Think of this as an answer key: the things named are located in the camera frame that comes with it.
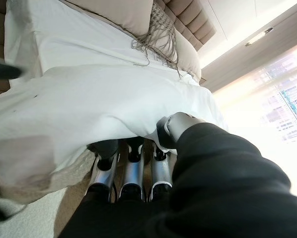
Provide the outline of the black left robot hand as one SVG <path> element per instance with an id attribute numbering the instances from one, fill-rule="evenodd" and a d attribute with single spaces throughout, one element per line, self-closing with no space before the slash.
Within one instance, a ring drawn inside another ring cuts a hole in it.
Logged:
<path id="1" fill-rule="evenodd" d="M 20 67 L 7 64 L 0 59 L 0 80 L 17 79 L 24 74 L 24 70 Z"/>

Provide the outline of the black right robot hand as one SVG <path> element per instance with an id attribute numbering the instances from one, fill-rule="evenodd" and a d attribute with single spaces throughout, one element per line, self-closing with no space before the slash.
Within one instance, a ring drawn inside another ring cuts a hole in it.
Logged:
<path id="1" fill-rule="evenodd" d="M 156 125 L 175 149 L 173 187 L 150 203 L 98 201 L 90 190 L 63 238 L 297 238 L 297 197 L 248 140 L 177 112 Z"/>

